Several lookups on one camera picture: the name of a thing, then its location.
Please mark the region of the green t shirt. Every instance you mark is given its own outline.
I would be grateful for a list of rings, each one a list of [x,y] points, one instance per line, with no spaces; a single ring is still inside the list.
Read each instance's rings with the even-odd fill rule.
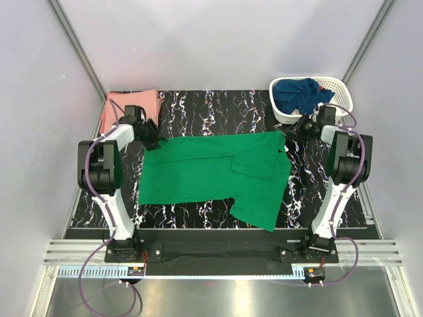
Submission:
[[[280,131],[173,137],[145,151],[140,205],[173,205],[232,198],[230,214],[273,232],[291,174]]]

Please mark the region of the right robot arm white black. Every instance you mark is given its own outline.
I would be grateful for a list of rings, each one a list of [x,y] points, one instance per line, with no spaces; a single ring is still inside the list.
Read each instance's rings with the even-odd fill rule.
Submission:
[[[295,125],[295,136],[316,137],[330,145],[325,168],[328,187],[322,205],[299,244],[285,251],[302,262],[319,263],[336,255],[336,230],[344,208],[371,172],[373,137],[354,131],[356,119],[352,126],[338,123],[336,111],[341,108],[320,103],[315,115],[303,116]]]

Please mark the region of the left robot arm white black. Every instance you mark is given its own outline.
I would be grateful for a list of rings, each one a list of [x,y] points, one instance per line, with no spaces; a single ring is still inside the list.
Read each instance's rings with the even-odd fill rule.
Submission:
[[[109,131],[78,144],[77,183],[99,206],[109,228],[105,261],[135,262],[146,255],[122,197],[123,165],[120,151],[139,141],[145,150],[159,149],[167,142],[157,124],[141,106],[127,105]]]

